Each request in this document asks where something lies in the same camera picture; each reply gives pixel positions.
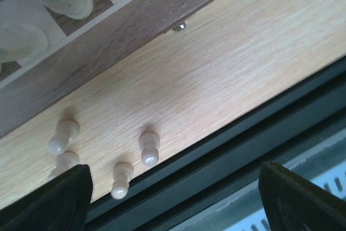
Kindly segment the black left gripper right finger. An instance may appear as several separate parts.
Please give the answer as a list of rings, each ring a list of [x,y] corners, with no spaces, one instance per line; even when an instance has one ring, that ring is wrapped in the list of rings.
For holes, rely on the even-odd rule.
[[[345,201],[278,163],[262,164],[258,188],[271,230],[345,230]]]

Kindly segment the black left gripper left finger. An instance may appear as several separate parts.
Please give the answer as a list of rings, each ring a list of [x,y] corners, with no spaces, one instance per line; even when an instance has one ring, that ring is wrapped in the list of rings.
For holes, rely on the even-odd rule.
[[[1,209],[1,230],[83,230],[93,182],[78,164]]]

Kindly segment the white pawn front low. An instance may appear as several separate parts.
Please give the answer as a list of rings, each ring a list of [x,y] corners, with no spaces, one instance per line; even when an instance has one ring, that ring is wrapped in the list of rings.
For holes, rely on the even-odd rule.
[[[134,177],[134,168],[130,163],[116,164],[113,169],[114,182],[111,189],[111,197],[115,200],[120,200],[126,197],[130,181]]]

